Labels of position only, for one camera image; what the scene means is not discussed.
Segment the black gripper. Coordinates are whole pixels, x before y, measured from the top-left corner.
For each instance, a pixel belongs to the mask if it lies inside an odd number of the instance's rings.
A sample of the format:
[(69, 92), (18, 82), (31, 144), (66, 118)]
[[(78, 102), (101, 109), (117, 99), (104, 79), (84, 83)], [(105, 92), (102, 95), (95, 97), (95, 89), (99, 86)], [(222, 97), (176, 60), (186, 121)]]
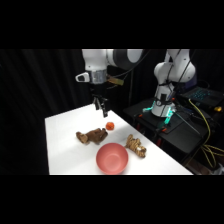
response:
[(95, 104), (96, 110), (102, 109), (103, 117), (108, 116), (108, 111), (110, 110), (110, 104), (107, 97), (107, 84), (91, 84), (90, 91), (92, 99), (94, 100), (93, 103)]

